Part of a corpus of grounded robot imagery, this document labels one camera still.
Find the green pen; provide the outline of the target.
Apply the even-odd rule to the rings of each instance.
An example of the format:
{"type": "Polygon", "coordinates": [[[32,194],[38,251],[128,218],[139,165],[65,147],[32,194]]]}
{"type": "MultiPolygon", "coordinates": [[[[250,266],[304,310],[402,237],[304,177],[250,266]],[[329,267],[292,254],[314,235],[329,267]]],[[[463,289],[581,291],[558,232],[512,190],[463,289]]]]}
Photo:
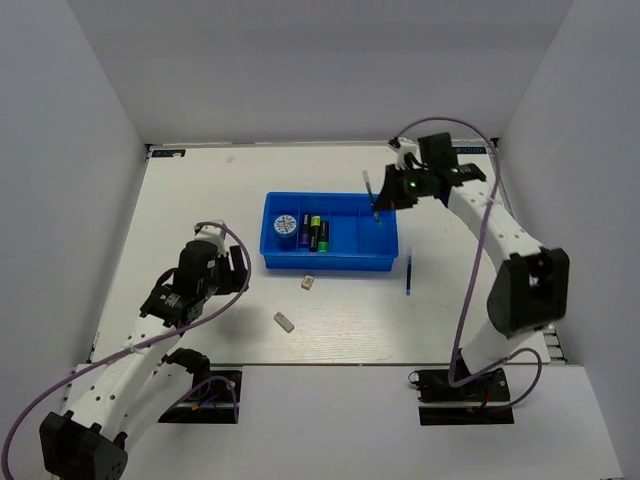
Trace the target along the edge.
{"type": "Polygon", "coordinates": [[[380,218],[380,212],[378,212],[378,211],[376,211],[374,209],[375,197],[374,197],[374,194],[373,194],[370,177],[369,177],[369,174],[368,174],[367,170],[363,170],[362,171],[362,177],[363,177],[365,188],[366,188],[366,191],[367,191],[367,194],[368,194],[368,197],[369,197],[369,202],[370,202],[370,205],[371,205],[371,209],[372,209],[372,213],[373,213],[374,219],[376,221],[376,224],[378,226],[381,226],[382,222],[381,222],[381,218],[380,218]]]}

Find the grey eraser block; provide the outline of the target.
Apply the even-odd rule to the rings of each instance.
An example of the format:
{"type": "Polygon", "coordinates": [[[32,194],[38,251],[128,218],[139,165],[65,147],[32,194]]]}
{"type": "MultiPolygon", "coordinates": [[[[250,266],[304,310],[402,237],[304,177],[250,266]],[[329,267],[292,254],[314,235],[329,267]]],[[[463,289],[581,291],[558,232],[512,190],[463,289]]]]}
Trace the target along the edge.
{"type": "Polygon", "coordinates": [[[277,312],[274,315],[274,321],[287,333],[291,333],[295,328],[294,324],[282,312],[277,312]]]}

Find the blue pen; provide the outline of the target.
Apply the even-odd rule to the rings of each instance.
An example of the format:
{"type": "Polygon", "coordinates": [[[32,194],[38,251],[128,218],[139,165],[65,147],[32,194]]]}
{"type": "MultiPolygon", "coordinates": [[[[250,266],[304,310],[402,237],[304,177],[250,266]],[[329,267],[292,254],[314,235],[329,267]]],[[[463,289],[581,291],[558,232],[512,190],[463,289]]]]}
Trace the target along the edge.
{"type": "Polygon", "coordinates": [[[406,255],[406,275],[405,275],[405,293],[406,296],[411,295],[412,272],[413,272],[413,250],[412,247],[407,248],[406,255]]]}

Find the blue round tape container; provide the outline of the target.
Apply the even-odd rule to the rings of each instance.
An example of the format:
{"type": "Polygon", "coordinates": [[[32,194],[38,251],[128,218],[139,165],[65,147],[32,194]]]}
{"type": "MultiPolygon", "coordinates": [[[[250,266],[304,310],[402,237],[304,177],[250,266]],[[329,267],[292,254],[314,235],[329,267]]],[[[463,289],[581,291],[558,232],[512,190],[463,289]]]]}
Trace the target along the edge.
{"type": "Polygon", "coordinates": [[[276,245],[281,250],[292,250],[296,247],[298,236],[298,219],[296,216],[283,214],[274,219],[273,231],[276,245]]]}

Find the yellow cap black highlighter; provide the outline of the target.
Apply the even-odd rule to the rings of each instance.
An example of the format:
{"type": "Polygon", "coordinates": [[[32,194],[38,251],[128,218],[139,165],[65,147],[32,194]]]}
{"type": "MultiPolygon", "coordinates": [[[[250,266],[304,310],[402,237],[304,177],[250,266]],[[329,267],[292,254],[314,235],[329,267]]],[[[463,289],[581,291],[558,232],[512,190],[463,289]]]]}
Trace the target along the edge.
{"type": "Polygon", "coordinates": [[[311,224],[310,224],[310,242],[309,242],[309,251],[317,252],[318,251],[318,241],[319,234],[321,229],[321,217],[320,216],[312,216],[311,224]]]}

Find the green cap black highlighter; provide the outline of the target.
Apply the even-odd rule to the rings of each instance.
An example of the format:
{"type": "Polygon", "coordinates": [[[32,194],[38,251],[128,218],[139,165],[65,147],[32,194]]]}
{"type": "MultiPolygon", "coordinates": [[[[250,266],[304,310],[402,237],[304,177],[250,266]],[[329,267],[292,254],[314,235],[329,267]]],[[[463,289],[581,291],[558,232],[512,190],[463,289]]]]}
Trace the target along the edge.
{"type": "Polygon", "coordinates": [[[329,222],[324,220],[320,224],[318,235],[318,251],[327,253],[329,251],[329,222]]]}

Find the purple cap highlighter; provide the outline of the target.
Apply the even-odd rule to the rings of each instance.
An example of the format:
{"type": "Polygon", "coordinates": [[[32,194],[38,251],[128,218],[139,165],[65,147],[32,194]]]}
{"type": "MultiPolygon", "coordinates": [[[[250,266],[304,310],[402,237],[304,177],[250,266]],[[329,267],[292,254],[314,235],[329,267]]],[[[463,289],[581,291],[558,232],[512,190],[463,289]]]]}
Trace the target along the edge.
{"type": "Polygon", "coordinates": [[[311,215],[303,213],[299,230],[299,247],[308,248],[310,244],[311,215]]]}

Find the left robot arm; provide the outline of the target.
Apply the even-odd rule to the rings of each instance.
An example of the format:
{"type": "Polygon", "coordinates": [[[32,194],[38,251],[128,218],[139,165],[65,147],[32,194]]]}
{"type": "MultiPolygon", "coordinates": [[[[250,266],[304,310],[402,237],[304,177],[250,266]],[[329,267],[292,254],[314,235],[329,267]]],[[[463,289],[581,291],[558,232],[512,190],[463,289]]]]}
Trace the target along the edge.
{"type": "Polygon", "coordinates": [[[46,471],[61,479],[118,479],[140,437],[175,405],[205,396],[215,381],[209,358],[179,346],[213,296],[237,300],[250,269],[242,243],[197,234],[176,267],[156,281],[125,346],[93,366],[101,372],[62,413],[39,427],[46,471]]]}

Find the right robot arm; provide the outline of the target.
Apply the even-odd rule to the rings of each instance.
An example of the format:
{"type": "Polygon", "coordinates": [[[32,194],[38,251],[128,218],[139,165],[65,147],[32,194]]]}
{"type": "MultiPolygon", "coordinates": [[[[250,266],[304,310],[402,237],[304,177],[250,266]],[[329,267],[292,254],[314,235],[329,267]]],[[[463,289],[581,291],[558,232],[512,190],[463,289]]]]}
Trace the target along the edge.
{"type": "Polygon", "coordinates": [[[456,215],[488,256],[496,277],[486,301],[488,318],[461,345],[454,338],[453,390],[472,399],[488,385],[488,372],[516,355],[533,333],[566,314],[570,260],[561,248],[549,249],[525,231],[496,199],[496,185],[475,164],[462,164],[447,133],[411,141],[394,137],[396,155],[385,168],[375,212],[397,211],[433,197],[456,215]]]}

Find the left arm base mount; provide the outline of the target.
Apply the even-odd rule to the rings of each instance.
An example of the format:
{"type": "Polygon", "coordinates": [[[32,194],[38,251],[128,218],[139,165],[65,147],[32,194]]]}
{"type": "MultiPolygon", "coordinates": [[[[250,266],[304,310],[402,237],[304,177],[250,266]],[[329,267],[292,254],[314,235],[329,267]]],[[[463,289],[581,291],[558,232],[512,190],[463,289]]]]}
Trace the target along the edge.
{"type": "Polygon", "coordinates": [[[164,413],[161,424],[234,425],[240,413],[243,372],[239,369],[211,370],[210,376],[225,380],[210,380],[186,400],[164,413]]]}

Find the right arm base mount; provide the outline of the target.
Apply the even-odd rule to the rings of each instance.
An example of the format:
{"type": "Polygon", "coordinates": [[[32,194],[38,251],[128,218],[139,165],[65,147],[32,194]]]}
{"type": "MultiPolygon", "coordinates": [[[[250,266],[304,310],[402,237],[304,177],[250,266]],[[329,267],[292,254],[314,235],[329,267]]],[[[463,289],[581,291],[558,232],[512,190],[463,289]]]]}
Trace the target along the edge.
{"type": "Polygon", "coordinates": [[[414,370],[408,382],[418,392],[421,426],[512,425],[511,395],[503,369],[462,387],[448,382],[445,369],[414,370]]]}

